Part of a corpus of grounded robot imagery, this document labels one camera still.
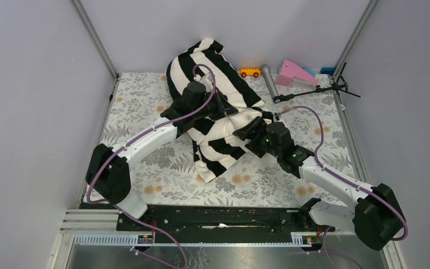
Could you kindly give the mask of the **black white striped pillowcase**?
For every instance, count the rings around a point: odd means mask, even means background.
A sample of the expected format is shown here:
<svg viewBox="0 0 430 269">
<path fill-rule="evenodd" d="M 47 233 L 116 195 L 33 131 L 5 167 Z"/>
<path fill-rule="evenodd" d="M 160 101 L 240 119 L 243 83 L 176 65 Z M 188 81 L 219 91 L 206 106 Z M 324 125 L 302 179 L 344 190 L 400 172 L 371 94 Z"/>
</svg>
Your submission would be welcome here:
<svg viewBox="0 0 430 269">
<path fill-rule="evenodd" d="M 224 46 L 205 38 L 166 68 L 173 104 L 161 116 L 175 122 L 193 143 L 194 164 L 206 182 L 226 172 L 247 151 L 239 135 L 255 123 L 274 120 L 262 98 L 221 54 Z"/>
</svg>

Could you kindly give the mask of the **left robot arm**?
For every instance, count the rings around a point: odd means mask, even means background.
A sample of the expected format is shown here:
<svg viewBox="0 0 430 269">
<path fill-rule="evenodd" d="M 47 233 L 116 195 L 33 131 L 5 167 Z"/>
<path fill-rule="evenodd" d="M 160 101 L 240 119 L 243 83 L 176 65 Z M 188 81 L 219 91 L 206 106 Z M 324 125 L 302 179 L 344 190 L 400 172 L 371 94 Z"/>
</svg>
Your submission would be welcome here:
<svg viewBox="0 0 430 269">
<path fill-rule="evenodd" d="M 188 83 L 182 96 L 149 127 L 117 145 L 101 143 L 95 147 L 86 175 L 89 185 L 87 202 L 93 202 L 91 191 L 95 190 L 104 201 L 128 214 L 130 223 L 137 230 L 147 229 L 151 216 L 146 211 L 147 204 L 132 191 L 132 166 L 193 128 L 196 120 L 216 120 L 236 112 L 216 88 L 213 75 L 207 74 L 198 81 Z"/>
</svg>

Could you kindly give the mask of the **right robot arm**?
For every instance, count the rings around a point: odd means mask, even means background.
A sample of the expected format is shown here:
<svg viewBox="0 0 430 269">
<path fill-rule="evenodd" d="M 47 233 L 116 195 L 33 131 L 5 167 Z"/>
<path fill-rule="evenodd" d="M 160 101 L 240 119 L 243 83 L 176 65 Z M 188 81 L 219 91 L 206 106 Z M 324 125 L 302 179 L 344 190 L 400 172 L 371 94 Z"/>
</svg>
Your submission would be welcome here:
<svg viewBox="0 0 430 269">
<path fill-rule="evenodd" d="M 294 143 L 288 128 L 281 122 L 266 124 L 257 117 L 246 127 L 234 131 L 246 147 L 258 157 L 276 158 L 288 174 L 312 182 L 342 201 L 332 205 L 310 200 L 303 206 L 298 222 L 304 230 L 319 225 L 354 233 L 367 247 L 380 251 L 398 232 L 405 231 L 406 221 L 394 191 L 385 184 L 372 186 L 349 177 L 324 164 L 314 152 Z"/>
</svg>

